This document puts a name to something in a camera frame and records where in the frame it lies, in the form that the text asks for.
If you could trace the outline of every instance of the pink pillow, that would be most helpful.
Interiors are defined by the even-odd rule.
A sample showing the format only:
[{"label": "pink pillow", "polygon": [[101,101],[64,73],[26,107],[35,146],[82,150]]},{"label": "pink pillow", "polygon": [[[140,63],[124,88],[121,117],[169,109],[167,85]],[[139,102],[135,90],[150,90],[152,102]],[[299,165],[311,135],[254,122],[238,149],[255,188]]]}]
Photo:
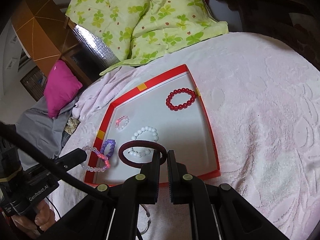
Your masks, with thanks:
[{"label": "pink pillow", "polygon": [[60,110],[73,100],[80,88],[82,88],[82,84],[66,63],[58,60],[49,73],[44,89],[48,116],[50,118],[57,117]]}]

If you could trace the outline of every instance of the bracelet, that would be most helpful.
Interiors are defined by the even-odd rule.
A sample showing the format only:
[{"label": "bracelet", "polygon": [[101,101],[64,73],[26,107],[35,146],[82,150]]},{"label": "bracelet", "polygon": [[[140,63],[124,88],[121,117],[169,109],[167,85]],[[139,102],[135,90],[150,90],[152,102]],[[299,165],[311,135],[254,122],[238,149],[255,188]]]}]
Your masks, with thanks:
[{"label": "bracelet", "polygon": [[[104,155],[104,151],[106,146],[111,143],[110,146],[110,151],[109,153],[105,156]],[[88,165],[84,165],[83,163],[81,163],[81,167],[87,171],[91,171],[91,172],[105,172],[106,169],[109,169],[111,167],[110,163],[109,163],[109,158],[113,155],[114,149],[115,149],[115,145],[116,145],[116,141],[112,140],[112,139],[106,139],[105,142],[102,144],[101,146],[101,150],[98,151],[98,149],[96,147],[90,147],[90,146],[84,146],[82,147],[82,149],[84,151],[89,151],[88,154],[90,152],[94,152],[100,159],[102,159],[105,163],[105,166],[103,168],[96,168],[96,167],[90,167]]]},{"label": "bracelet", "polygon": [[142,140],[136,140],[136,141],[130,141],[130,142],[126,142],[125,144],[123,144],[120,149],[119,149],[119,158],[120,160],[130,166],[130,167],[134,167],[134,168],[138,168],[141,169],[142,165],[146,164],[146,163],[134,163],[132,161],[129,161],[124,155],[123,152],[124,150],[128,149],[128,148],[132,148],[132,147],[145,147],[145,148],[151,148],[154,150],[157,150],[159,152],[161,152],[161,158],[160,158],[160,165],[164,164],[165,161],[167,160],[167,151],[165,150],[165,148],[155,142],[150,142],[150,141],[142,141]]},{"label": "bracelet", "polygon": [[[186,103],[183,103],[182,105],[178,105],[178,106],[174,106],[171,103],[171,99],[174,97],[174,95],[176,94],[180,94],[180,93],[187,93],[189,95],[191,95],[190,100],[188,100]],[[181,89],[177,89],[174,90],[173,92],[171,92],[167,99],[166,99],[166,105],[170,110],[174,110],[174,111],[178,111],[181,110],[183,108],[187,108],[188,106],[191,106],[191,104],[196,100],[196,92],[194,92],[193,90],[189,89],[189,88],[181,88]]]},{"label": "bracelet", "polygon": [[[137,137],[142,134],[143,132],[151,132],[152,133],[152,136],[153,136],[153,140],[156,142],[159,140],[159,137],[158,137],[158,133],[157,133],[157,129],[156,128],[152,128],[150,126],[144,126],[142,127],[140,130],[138,130],[137,132],[135,132],[133,134],[133,136],[131,137],[132,140],[136,140]],[[144,150],[142,152],[137,152],[137,151],[134,151],[133,148],[129,148],[128,149],[128,154],[132,155],[133,157],[138,157],[138,158],[141,158],[141,157],[144,157],[146,155],[149,155],[151,153],[151,151],[149,149],[147,150]]]},{"label": "bracelet", "polygon": [[[122,120],[125,120],[124,124],[121,127],[119,127],[119,124]],[[129,118],[126,115],[121,116],[119,119],[116,120],[116,129],[122,130],[124,127],[128,125],[128,123],[129,123]]]}]

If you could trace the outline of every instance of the red beaded bracelet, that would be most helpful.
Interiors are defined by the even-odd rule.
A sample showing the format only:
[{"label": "red beaded bracelet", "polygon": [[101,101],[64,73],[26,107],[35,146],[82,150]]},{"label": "red beaded bracelet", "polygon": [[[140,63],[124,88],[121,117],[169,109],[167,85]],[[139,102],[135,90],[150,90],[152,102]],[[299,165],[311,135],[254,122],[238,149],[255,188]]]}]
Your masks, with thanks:
[{"label": "red beaded bracelet", "polygon": [[[174,97],[174,95],[180,94],[180,93],[187,93],[187,94],[191,95],[191,98],[190,98],[190,100],[188,100],[186,103],[184,103],[182,105],[174,106],[173,104],[170,103],[171,99]],[[191,106],[191,104],[196,100],[196,97],[197,97],[196,92],[192,91],[189,88],[181,88],[181,89],[174,90],[173,92],[171,92],[168,95],[168,98],[166,99],[165,104],[168,106],[168,108],[170,110],[178,111],[183,108],[187,108],[188,106]]]}]

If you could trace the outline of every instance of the gray cloth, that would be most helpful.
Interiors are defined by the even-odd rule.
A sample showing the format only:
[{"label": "gray cloth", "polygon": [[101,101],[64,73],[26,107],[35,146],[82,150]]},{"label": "gray cloth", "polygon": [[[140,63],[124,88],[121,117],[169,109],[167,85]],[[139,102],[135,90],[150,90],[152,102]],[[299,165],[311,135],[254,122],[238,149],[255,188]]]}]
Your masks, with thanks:
[{"label": "gray cloth", "polygon": [[[45,97],[42,97],[31,109],[22,113],[16,123],[17,133],[38,148],[48,158],[59,156],[66,141],[63,140],[64,128],[71,116],[75,98],[60,110],[58,117],[49,118]],[[38,164],[34,159],[18,149],[19,158],[24,170]]]}]

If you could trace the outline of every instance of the finger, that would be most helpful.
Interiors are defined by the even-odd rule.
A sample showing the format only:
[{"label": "finger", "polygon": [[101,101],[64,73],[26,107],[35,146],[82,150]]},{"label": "finger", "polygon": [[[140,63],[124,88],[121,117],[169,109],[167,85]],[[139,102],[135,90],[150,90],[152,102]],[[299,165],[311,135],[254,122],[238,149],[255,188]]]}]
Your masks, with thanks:
[{"label": "finger", "polygon": [[21,226],[23,226],[26,229],[30,229],[30,230],[37,229],[37,226],[35,225],[35,223],[30,221],[25,216],[13,215],[11,218],[13,221],[16,221],[17,223],[19,223]]},{"label": "finger", "polygon": [[35,223],[38,226],[46,224],[50,218],[50,207],[49,205],[42,200],[37,206],[39,213],[36,215]]},{"label": "finger", "polygon": [[26,229],[24,228],[22,225],[20,225],[17,221],[13,220],[13,223],[16,225],[16,227],[21,230],[22,232],[24,232],[27,236],[29,236],[31,239],[36,239],[36,234],[30,230],[30,229]]},{"label": "finger", "polygon": [[50,209],[50,218],[48,220],[48,222],[42,226],[40,226],[40,229],[43,231],[46,231],[49,227],[51,227],[54,223],[56,222],[55,220],[55,215],[54,215],[54,211]]}]

